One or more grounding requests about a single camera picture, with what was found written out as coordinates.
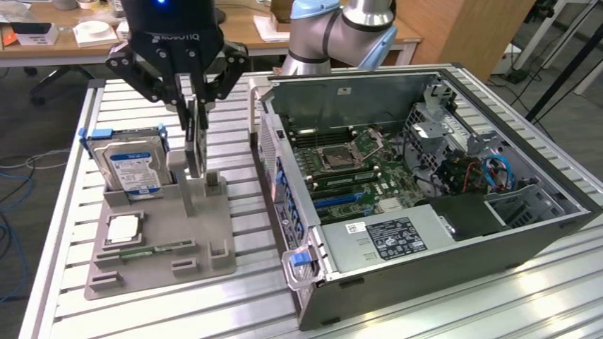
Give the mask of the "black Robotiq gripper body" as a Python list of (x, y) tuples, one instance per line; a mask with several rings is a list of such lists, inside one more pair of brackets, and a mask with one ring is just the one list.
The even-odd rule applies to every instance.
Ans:
[(224, 46), (214, 1), (123, 1), (130, 26), (120, 75), (140, 74), (139, 55), (163, 76), (204, 76)]

